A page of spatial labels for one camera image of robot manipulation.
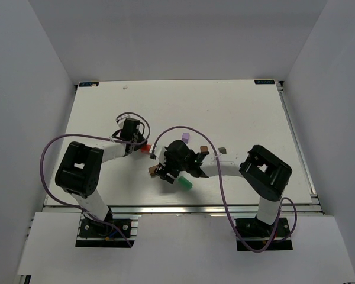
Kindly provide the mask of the purple wood cube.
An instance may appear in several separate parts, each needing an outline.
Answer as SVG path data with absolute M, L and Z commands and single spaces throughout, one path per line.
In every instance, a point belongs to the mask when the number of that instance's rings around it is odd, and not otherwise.
M 189 133 L 183 133 L 183 134 L 182 134 L 182 141 L 183 141 L 185 144 L 188 144 L 188 143 L 189 143 L 189 138 L 190 138 L 190 134 L 189 134 Z

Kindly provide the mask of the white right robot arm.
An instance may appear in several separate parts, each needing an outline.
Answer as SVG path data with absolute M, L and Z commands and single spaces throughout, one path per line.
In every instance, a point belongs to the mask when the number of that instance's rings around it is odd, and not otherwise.
M 195 153 L 181 140 L 157 149 L 155 156 L 159 161 L 155 174 L 171 184 L 182 172 L 195 178 L 244 178 L 259 195 L 256 219 L 264 225 L 275 222 L 283 191 L 292 174 L 288 164 L 261 145 L 253 146 L 243 162 L 237 156 L 215 154 L 208 150 Z

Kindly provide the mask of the brown rectangular wood block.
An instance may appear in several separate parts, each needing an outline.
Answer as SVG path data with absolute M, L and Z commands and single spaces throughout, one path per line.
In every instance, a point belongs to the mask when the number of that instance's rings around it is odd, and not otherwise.
M 157 169 L 158 169 L 158 165 L 149 168 L 149 175 L 151 178 L 156 176 Z

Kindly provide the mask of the olive grey wood block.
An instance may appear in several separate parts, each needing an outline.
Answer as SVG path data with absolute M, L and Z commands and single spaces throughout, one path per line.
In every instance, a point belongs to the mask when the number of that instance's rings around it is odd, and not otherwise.
M 227 154 L 227 150 L 225 147 L 219 147 L 218 152 L 219 152 L 219 154 Z

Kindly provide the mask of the green wood cylinder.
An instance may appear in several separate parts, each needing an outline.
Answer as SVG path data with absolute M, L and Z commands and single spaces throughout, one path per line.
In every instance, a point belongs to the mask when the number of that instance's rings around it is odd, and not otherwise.
M 180 176 L 177 179 L 177 181 L 180 184 L 180 186 L 187 191 L 192 189 L 192 187 L 193 187 L 193 184 L 189 180 L 187 180 L 187 178 L 185 178 L 184 176 Z

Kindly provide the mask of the red wood block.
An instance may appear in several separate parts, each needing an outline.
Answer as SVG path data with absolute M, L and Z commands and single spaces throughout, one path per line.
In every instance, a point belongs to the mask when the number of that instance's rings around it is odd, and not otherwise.
M 149 153 L 151 148 L 152 148 L 151 144 L 145 144 L 140 148 L 140 150 L 142 153 Z

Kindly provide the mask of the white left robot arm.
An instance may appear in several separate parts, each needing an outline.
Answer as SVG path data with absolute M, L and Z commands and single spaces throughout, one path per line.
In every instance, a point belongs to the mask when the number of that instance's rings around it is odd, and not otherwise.
M 93 146 L 76 141 L 68 145 L 55 183 L 77 201 L 86 218 L 95 223 L 112 221 L 112 211 L 97 190 L 102 164 L 141 149 L 147 142 L 140 130 L 144 126 L 138 119 L 126 118 L 108 141 Z

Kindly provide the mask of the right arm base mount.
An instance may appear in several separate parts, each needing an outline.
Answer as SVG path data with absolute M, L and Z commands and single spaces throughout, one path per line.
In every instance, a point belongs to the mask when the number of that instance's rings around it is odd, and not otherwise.
M 272 233 L 273 225 L 263 225 L 256 218 L 237 218 L 235 227 L 244 241 L 252 248 L 263 248 Z M 279 223 L 273 241 L 267 251 L 292 251 L 293 245 L 290 237 L 283 240 L 290 233 L 287 218 L 279 218 Z

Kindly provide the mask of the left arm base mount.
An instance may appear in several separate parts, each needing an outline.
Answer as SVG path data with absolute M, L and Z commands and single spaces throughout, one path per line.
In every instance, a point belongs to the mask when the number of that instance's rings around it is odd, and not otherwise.
M 117 228 L 82 217 L 78 226 L 75 246 L 130 249 L 137 235 L 138 220 L 121 217 L 114 218 L 112 222 Z

